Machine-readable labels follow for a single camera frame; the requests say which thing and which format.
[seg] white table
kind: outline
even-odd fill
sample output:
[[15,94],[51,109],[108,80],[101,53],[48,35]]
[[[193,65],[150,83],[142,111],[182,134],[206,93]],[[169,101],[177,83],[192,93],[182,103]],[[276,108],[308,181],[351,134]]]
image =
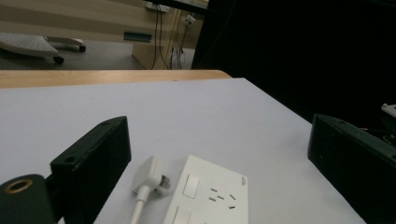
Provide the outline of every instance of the white table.
[[132,178],[151,155],[171,188],[140,223],[162,223],[190,154],[248,177],[249,223],[364,223],[308,160],[311,124],[243,78],[2,89],[0,105],[1,183],[47,177],[96,124],[128,117],[133,158],[95,223],[129,223]]

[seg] outlet switch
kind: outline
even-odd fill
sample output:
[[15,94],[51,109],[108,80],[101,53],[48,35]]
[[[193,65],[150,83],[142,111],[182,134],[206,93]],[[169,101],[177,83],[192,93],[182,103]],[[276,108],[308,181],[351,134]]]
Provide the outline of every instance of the outlet switch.
[[248,224],[248,178],[190,155],[163,224]]

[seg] background table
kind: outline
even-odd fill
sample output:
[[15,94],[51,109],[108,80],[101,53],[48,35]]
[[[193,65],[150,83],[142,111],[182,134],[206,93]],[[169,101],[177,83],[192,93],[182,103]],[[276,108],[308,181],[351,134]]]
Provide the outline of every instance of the background table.
[[132,179],[151,155],[171,188],[148,201],[141,224],[162,223],[188,155],[248,177],[249,223],[364,223],[308,160],[311,124],[244,78],[2,89],[0,105],[2,183],[47,177],[88,130],[127,116],[132,161],[96,223],[129,223]]

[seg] dark background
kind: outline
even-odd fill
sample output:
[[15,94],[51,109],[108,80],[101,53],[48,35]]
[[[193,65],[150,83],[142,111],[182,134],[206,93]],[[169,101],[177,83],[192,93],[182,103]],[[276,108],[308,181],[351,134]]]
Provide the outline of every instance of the dark background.
[[309,122],[384,129],[395,105],[396,5],[369,0],[210,0],[192,69],[245,77]]

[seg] metal grommet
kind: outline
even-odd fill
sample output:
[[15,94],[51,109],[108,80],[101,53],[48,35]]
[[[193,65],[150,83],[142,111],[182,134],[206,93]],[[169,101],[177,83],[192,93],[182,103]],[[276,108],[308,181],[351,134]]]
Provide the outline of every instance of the metal grommet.
[[33,184],[33,180],[31,179],[21,179],[10,183],[5,189],[4,192],[8,194],[18,193],[23,190],[28,189]]

